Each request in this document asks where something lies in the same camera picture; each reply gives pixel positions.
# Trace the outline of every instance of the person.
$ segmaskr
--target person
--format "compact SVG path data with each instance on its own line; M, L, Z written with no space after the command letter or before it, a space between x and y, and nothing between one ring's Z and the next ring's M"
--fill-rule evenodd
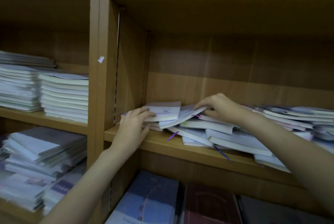
M249 111L223 94L207 97L194 109L211 106L205 115L237 125L254 135L334 214L334 155L289 132L257 112ZM147 108L130 111L120 123L111 147L104 150L81 180L40 222L87 223L103 192L125 161L146 137L142 124L155 116Z

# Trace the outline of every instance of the shelf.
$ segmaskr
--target shelf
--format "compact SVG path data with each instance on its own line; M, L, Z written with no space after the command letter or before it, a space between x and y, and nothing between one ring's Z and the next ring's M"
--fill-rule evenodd
M105 131L104 140L112 142L118 128L119 126L117 125ZM266 180L302 187L291 174L256 164L251 154L235 150L225 150L223 152L231 159L231 162L229 162L222 154L214 149L183 145L182 138L179 135L167 141L171 135L172 133L166 130L163 132L150 130L148 136L140 145L140 149Z
M28 113L0 107L0 117L10 118L25 123L46 126L73 133L81 133L85 135L87 135L88 133L88 127L87 124L85 123L75 122L68 119L45 116L43 111Z
M89 32L90 0L0 0L0 28Z
M11 216L14 216L16 219L20 219L25 223L37 224L43 218L42 210L31 213L23 208L12 204L11 202L6 202L3 199L0 199L0 216L1 212L10 214Z
M147 30L334 37L334 0L115 0Z

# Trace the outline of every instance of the dark red book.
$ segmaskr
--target dark red book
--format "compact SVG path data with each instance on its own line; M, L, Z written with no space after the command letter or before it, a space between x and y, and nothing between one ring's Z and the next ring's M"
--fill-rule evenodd
M236 197L225 190L187 184L184 224L242 224Z

